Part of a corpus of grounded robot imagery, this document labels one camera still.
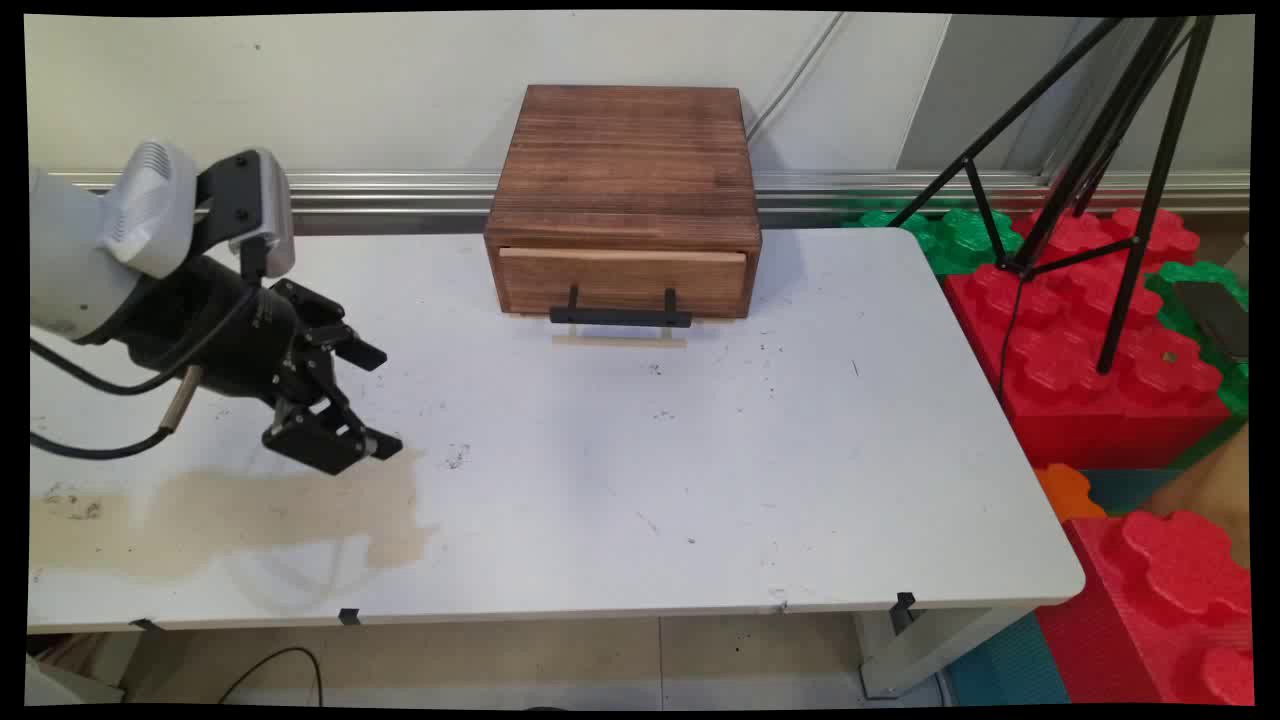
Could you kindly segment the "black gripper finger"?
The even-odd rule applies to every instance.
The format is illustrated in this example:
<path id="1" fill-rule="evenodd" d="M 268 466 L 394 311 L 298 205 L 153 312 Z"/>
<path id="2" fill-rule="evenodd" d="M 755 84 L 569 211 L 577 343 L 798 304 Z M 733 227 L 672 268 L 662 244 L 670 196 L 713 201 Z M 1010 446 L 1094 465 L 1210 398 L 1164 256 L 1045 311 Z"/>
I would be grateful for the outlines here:
<path id="1" fill-rule="evenodd" d="M 329 475 L 339 475 L 369 457 L 385 461 L 403 448 L 399 438 L 362 423 L 347 407 L 329 404 L 315 413 L 283 400 L 262 433 L 262 445 Z"/>
<path id="2" fill-rule="evenodd" d="M 376 370 L 388 360 L 383 350 L 362 340 L 353 327 L 343 322 L 303 331 L 303 345 L 307 348 L 334 354 L 366 372 Z"/>

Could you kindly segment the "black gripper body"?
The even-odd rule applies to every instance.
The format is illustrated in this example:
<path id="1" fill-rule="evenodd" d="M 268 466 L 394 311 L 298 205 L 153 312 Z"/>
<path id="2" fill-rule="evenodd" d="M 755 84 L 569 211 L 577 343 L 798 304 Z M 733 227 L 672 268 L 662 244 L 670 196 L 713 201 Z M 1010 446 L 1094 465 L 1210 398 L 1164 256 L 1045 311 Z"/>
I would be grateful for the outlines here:
<path id="1" fill-rule="evenodd" d="M 303 331 L 343 319 L 337 301 L 293 281 L 259 287 L 211 258 L 196 258 L 165 279 L 141 278 L 100 332 L 154 378 L 137 386 L 101 380 L 100 388 L 142 395 L 200 366 L 204 387 L 227 397 L 342 406 L 348 398 L 332 357 L 307 348 Z"/>

